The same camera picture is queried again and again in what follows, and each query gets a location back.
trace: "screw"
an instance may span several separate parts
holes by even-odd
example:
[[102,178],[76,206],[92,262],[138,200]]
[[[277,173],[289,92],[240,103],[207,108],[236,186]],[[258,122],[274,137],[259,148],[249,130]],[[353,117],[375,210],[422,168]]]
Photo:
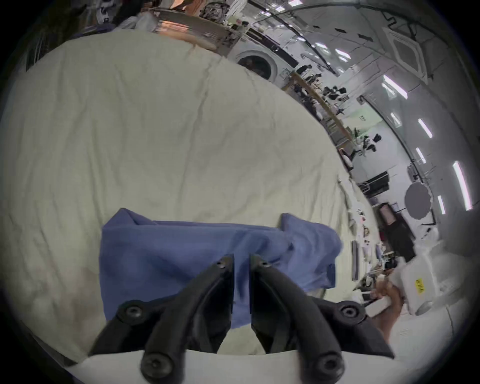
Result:
[[344,307],[342,308],[342,313],[346,316],[346,317],[355,317],[358,315],[358,310],[357,308],[355,307]]
[[137,307],[136,305],[132,305],[131,307],[128,307],[125,311],[127,316],[133,317],[134,319],[138,319],[140,316],[142,316],[142,308]]
[[150,353],[142,359],[141,370],[144,376],[161,379],[173,371],[172,360],[162,353]]
[[342,358],[333,353],[320,357],[316,367],[318,372],[329,377],[340,377],[344,371]]

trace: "washing machine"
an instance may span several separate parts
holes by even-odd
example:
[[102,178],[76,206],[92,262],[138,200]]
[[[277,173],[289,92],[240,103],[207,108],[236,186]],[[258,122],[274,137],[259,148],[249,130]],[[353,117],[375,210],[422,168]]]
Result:
[[288,76],[298,65],[298,61],[277,43],[252,28],[232,46],[227,58],[280,88],[288,82]]

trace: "yellow label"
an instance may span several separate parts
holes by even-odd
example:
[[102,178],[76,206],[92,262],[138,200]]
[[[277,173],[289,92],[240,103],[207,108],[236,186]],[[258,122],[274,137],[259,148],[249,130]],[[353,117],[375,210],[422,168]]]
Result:
[[423,291],[425,290],[422,279],[415,280],[415,286],[417,287],[417,292],[419,294],[423,293]]

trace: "blue cloth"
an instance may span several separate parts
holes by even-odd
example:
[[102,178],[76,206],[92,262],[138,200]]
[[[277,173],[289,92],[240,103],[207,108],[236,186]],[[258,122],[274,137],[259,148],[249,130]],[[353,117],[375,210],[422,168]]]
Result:
[[249,255],[256,253],[305,291],[335,286],[336,232],[282,214],[280,229],[152,221],[120,209],[102,231],[100,288],[107,320],[128,300],[175,295],[226,254],[235,257],[232,328],[251,322]]

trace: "white bedsheet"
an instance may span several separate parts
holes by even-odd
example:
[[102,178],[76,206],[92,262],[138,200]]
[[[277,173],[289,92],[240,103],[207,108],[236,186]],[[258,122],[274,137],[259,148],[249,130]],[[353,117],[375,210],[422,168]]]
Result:
[[215,53],[121,30],[69,41],[12,87],[0,125],[2,279],[20,319],[83,359],[105,325],[101,227],[121,207],[157,220],[337,231],[351,281],[345,172],[318,122]]

